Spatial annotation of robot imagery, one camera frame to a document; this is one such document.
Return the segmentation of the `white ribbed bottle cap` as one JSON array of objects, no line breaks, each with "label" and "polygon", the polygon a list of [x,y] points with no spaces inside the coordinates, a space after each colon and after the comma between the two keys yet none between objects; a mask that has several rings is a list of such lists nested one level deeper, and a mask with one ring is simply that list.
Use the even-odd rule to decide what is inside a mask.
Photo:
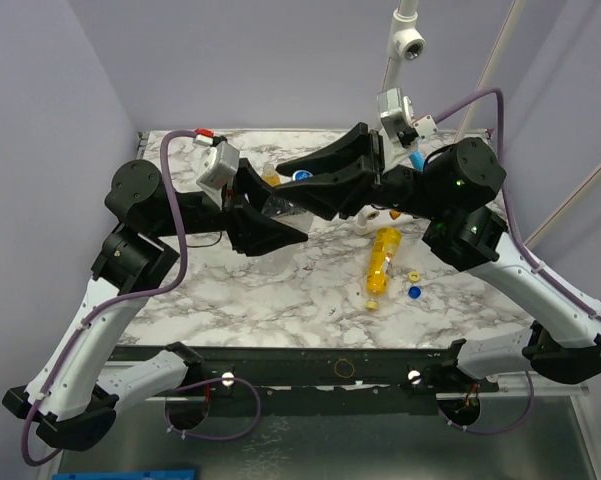
[{"label": "white ribbed bottle cap", "polygon": [[291,176],[291,179],[292,179],[294,182],[297,182],[297,181],[302,181],[302,180],[309,179],[309,178],[311,178],[312,176],[313,176],[313,174],[312,174],[310,171],[308,171],[308,170],[305,170],[305,169],[299,169],[299,170],[296,170],[296,171],[295,171],[295,172],[292,174],[292,176]]}]

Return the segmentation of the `blue bottle cap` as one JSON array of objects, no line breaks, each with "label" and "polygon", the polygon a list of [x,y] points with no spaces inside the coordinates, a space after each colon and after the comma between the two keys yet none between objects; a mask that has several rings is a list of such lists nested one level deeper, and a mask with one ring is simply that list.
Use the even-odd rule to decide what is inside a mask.
[{"label": "blue bottle cap", "polygon": [[419,298],[421,296],[421,294],[422,294],[422,291],[418,286],[413,285],[408,289],[408,295],[412,299]]}]

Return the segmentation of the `small clear bottle white cap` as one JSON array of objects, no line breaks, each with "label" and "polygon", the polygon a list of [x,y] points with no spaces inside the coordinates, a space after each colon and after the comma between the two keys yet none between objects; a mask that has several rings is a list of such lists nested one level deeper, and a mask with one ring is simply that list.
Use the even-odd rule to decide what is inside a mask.
[{"label": "small clear bottle white cap", "polygon": [[[262,213],[272,220],[308,234],[314,216],[291,202],[271,196],[263,206]],[[277,275],[282,273],[293,260],[300,249],[299,244],[285,246],[262,256],[256,263],[256,270],[261,274]]]}]

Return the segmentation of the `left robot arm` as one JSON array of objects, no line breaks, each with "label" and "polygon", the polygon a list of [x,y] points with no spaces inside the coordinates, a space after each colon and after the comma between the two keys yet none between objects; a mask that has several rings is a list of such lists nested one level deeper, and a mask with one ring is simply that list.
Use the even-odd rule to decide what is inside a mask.
[{"label": "left robot arm", "polygon": [[188,266],[190,234],[224,232],[240,254],[257,257],[302,243],[306,225],[271,205],[272,187],[245,159],[227,164],[211,192],[181,193],[167,160],[133,160],[114,175],[106,207],[117,226],[106,237],[74,319],[29,383],[3,406],[54,451],[99,443],[126,409],[155,394],[194,393],[201,361],[179,342],[116,375],[102,370],[127,326],[152,297],[174,290]]}]

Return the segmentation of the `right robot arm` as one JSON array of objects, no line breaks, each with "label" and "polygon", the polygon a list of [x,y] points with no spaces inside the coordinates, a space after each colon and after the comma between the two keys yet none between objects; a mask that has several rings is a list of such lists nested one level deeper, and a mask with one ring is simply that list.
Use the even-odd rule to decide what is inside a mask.
[{"label": "right robot arm", "polygon": [[428,221],[423,240],[442,262],[499,290],[531,326],[485,340],[454,342],[440,379],[460,392],[476,379],[532,370],[562,384],[601,373],[601,300],[557,275],[522,242],[511,213],[490,203],[506,173],[498,149],[479,139],[442,148],[422,169],[385,160],[380,134],[359,124],[312,154],[281,163],[275,192],[330,220],[365,206]]}]

